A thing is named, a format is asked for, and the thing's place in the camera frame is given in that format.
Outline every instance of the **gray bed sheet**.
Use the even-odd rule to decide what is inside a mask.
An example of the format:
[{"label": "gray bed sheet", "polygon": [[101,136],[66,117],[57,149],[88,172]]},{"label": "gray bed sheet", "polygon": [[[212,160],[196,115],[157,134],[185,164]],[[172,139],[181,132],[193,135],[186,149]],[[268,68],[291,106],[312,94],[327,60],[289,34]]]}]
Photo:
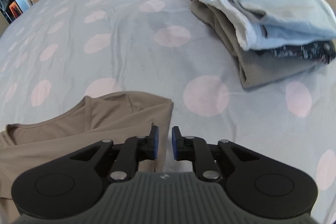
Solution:
[{"label": "gray bed sheet", "polygon": [[[336,62],[244,90],[236,60],[189,6],[41,0],[0,39],[0,128],[50,119],[84,95],[165,96],[183,135],[229,139],[310,174],[319,186],[313,217],[336,219]],[[166,171],[191,170],[167,151]]]}]

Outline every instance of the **orange object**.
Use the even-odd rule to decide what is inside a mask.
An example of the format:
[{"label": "orange object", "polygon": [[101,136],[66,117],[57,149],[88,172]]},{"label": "orange object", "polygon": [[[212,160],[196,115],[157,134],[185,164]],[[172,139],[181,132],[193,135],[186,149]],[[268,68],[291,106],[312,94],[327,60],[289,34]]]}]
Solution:
[{"label": "orange object", "polygon": [[9,5],[9,9],[11,10],[11,12],[14,15],[15,18],[18,18],[22,14],[22,11],[21,11],[20,7],[18,6],[18,4],[16,3],[16,1],[13,1]]}]

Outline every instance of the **bed sheet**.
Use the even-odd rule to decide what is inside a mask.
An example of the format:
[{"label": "bed sheet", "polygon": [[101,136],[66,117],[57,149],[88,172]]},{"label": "bed sheet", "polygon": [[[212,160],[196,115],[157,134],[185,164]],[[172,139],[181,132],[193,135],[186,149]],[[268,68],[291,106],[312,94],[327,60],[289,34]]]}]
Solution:
[{"label": "bed sheet", "polygon": [[[244,90],[237,62],[190,0],[41,0],[0,39],[0,127],[62,114],[84,95],[171,98],[171,125],[229,139],[310,174],[312,215],[336,218],[336,62]],[[191,170],[174,162],[166,171]]]}]

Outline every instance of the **white folded garment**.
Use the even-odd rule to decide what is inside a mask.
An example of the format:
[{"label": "white folded garment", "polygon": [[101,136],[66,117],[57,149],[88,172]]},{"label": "white folded garment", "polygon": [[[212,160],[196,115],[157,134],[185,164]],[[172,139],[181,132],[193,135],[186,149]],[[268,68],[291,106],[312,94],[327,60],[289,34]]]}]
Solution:
[{"label": "white folded garment", "polygon": [[305,45],[313,42],[311,39],[266,38],[263,27],[251,22],[243,13],[228,0],[199,0],[222,11],[236,29],[238,42],[243,50],[266,50],[284,45]]}]

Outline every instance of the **olive brown folded garment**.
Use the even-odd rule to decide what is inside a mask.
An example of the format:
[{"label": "olive brown folded garment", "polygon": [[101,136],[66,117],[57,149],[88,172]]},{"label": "olive brown folded garment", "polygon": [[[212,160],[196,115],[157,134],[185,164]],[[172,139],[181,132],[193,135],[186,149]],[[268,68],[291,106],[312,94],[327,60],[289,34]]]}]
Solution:
[{"label": "olive brown folded garment", "polygon": [[240,80],[244,88],[267,84],[316,65],[312,60],[296,57],[277,58],[270,52],[260,55],[255,51],[244,51],[239,46],[234,26],[223,12],[198,0],[192,0],[191,11],[214,28],[230,54],[238,58]]},{"label": "olive brown folded garment", "polygon": [[85,96],[61,116],[37,124],[9,124],[0,133],[0,206],[10,222],[19,213],[11,186],[24,171],[102,139],[115,144],[148,135],[159,127],[157,160],[139,163],[139,170],[160,171],[164,165],[172,101],[144,92],[116,92],[98,98]]}]

